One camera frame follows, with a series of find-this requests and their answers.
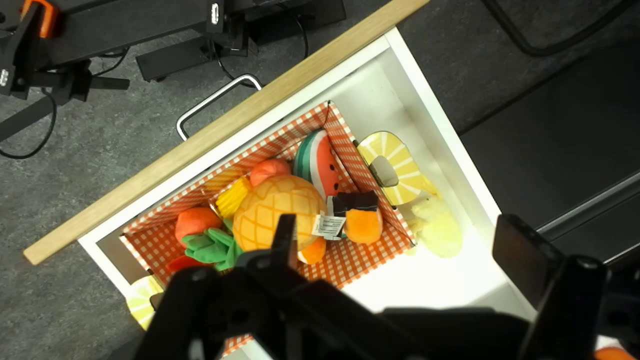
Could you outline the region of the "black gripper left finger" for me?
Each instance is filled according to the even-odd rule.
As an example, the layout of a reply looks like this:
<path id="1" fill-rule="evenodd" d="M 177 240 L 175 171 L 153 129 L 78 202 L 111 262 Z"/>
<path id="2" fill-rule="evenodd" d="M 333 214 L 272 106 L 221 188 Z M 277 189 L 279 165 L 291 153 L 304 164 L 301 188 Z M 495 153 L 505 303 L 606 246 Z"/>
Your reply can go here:
<path id="1" fill-rule="evenodd" d="M 239 336 L 252 336 L 274 360 L 312 360 L 312 333 L 294 308 L 294 291 L 307 284 L 291 265 L 294 254 L 296 215 L 285 214 L 272 246 L 242 254 L 235 269 L 181 269 L 135 360 L 221 360 Z"/>

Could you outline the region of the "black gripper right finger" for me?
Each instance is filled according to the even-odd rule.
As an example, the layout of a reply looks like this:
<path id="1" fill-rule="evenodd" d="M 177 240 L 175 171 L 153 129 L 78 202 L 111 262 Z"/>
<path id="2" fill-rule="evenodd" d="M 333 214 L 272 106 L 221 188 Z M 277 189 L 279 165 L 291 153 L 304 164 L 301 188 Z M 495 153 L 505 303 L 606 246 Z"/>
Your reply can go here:
<path id="1" fill-rule="evenodd" d="M 518 360 L 590 360 L 606 265 L 562 254 L 515 214 L 499 215 L 492 257 L 537 309 Z"/>

